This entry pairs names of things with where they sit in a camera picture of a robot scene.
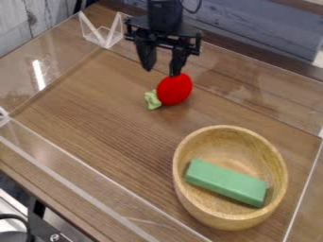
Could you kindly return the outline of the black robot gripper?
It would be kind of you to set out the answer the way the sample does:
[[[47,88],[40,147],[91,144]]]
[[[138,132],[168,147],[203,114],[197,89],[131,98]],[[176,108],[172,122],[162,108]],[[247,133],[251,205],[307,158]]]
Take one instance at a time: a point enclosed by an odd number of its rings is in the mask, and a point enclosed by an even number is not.
[[[135,42],[142,67],[150,72],[156,63],[156,48],[172,49],[170,76],[179,76],[189,53],[201,54],[202,33],[183,22],[183,0],[148,0],[148,12],[127,17],[126,38]]]

